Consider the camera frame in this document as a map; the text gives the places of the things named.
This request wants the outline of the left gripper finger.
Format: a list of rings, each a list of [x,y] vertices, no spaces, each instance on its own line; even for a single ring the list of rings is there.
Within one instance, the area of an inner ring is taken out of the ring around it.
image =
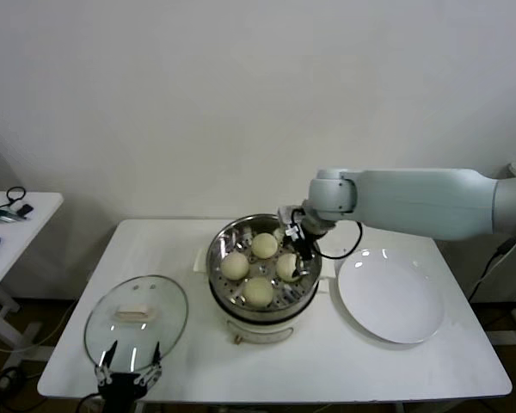
[[[95,366],[95,377],[98,383],[112,383],[111,363],[117,349],[118,341],[115,340],[111,347],[104,351],[99,363]]]
[[[154,385],[162,375],[161,359],[160,342],[157,342],[150,365],[140,372],[139,376],[134,380],[134,384]]]

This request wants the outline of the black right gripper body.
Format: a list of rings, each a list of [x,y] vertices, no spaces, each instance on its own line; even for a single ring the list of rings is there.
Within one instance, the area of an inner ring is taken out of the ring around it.
[[[314,258],[314,243],[316,236],[307,231],[301,224],[288,224],[285,234],[291,239],[291,244],[302,261],[311,261]]]

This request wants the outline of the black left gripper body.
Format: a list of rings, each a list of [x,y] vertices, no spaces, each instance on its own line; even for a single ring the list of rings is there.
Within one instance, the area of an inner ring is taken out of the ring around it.
[[[147,391],[143,377],[136,373],[113,373],[109,381],[98,382],[98,392],[104,400],[103,413],[128,413]]]

